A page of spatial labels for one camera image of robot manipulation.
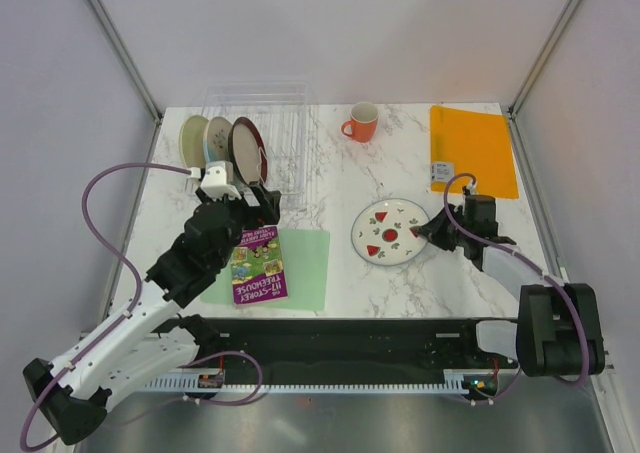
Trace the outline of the dark red rimmed plate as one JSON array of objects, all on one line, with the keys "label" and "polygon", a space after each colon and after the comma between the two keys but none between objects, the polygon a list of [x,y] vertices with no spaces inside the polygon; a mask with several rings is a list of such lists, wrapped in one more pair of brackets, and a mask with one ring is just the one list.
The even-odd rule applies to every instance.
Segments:
[{"label": "dark red rimmed plate", "polygon": [[268,159],[264,141],[247,117],[239,117],[228,135],[228,154],[238,180],[245,185],[260,182],[268,176]]}]

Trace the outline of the watermelon pattern plate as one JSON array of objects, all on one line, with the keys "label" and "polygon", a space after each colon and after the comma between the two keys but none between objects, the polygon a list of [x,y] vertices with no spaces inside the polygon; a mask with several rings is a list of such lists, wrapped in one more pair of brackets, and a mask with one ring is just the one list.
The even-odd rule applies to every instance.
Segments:
[{"label": "watermelon pattern plate", "polygon": [[365,208],[351,229],[351,243],[365,261],[384,267],[398,266],[418,256],[427,241],[413,227],[430,221],[418,204],[401,198],[377,201]]}]

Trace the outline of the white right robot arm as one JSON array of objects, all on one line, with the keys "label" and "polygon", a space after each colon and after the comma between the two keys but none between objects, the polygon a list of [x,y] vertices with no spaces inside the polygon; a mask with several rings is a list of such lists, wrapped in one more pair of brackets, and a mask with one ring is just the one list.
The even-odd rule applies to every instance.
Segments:
[{"label": "white right robot arm", "polygon": [[462,249],[465,258],[518,301],[516,321],[482,320],[476,332],[458,341],[465,364],[481,366],[497,353],[515,359],[529,377],[556,377],[566,384],[604,371],[604,340],[593,288],[544,272],[513,239],[501,236],[493,197],[471,194],[461,206],[447,203],[411,232],[441,250]]}]

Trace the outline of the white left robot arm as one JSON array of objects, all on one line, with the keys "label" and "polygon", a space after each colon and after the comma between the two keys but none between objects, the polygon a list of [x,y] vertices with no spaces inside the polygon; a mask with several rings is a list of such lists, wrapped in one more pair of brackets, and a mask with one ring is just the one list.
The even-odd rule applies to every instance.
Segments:
[{"label": "white left robot arm", "polygon": [[27,441],[37,413],[54,429],[55,440],[74,445],[153,377],[191,360],[198,366],[216,361],[220,344],[204,332],[175,348],[140,344],[215,282],[244,232],[278,224],[280,192],[259,182],[249,188],[255,206],[230,186],[198,189],[201,203],[182,233],[145,275],[134,276],[133,297],[65,353],[52,360],[35,358],[24,367],[33,407],[20,434],[23,451],[38,449]]}]

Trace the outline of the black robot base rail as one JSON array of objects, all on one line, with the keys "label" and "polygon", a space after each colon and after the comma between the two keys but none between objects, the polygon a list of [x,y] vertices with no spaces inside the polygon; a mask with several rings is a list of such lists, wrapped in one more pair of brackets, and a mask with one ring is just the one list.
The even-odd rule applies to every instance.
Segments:
[{"label": "black robot base rail", "polygon": [[473,319],[170,319],[157,333],[186,333],[201,358],[229,358],[234,384],[262,377],[271,385],[436,383],[444,370],[514,371],[515,361],[481,351]]}]

